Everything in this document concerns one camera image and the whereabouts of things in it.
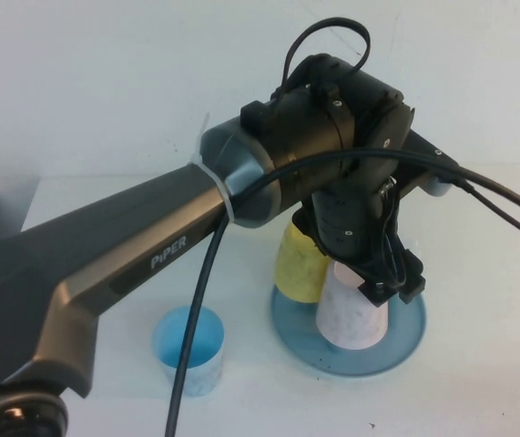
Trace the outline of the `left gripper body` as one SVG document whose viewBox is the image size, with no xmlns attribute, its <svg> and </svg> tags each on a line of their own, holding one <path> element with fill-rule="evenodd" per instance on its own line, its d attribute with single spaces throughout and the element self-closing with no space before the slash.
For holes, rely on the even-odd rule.
<svg viewBox="0 0 520 437">
<path fill-rule="evenodd" d="M 333 183 L 302 203 L 293 222 L 320 252 L 356 273 L 374 306 L 397 295 L 408 304 L 424 291 L 423 263 L 398 235 L 400 197 L 390 181 L 372 194 Z"/>
</svg>

